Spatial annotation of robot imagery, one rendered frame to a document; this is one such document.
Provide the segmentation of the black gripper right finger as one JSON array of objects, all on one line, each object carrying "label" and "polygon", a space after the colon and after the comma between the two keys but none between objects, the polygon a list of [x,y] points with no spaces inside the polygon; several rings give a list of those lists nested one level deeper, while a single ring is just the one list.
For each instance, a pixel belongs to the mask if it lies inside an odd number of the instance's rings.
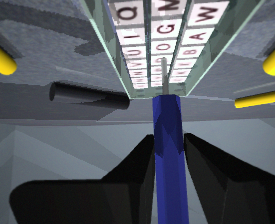
[{"label": "black gripper right finger", "polygon": [[192,133],[183,145],[208,224],[275,224],[275,175]]}]

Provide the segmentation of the black cylinder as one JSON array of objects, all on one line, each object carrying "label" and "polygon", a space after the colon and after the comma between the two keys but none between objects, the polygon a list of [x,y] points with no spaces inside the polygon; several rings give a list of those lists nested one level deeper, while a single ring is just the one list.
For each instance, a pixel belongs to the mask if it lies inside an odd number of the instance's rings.
[{"label": "black cylinder", "polygon": [[91,89],[52,83],[50,101],[126,110],[129,97]]}]

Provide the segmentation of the blue stylus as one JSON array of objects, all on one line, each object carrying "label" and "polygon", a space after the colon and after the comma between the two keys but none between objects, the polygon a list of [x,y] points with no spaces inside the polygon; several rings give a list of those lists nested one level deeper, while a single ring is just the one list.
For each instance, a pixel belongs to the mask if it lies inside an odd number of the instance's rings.
[{"label": "blue stylus", "polygon": [[169,94],[161,60],[163,95],[152,98],[158,224],[189,224],[180,97]]}]

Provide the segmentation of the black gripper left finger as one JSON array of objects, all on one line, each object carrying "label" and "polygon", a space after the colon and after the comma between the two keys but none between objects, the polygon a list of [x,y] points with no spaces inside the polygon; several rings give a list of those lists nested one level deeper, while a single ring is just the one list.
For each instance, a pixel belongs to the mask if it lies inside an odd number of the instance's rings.
[{"label": "black gripper left finger", "polygon": [[33,180],[9,198],[18,224],[151,224],[154,135],[101,179]]}]

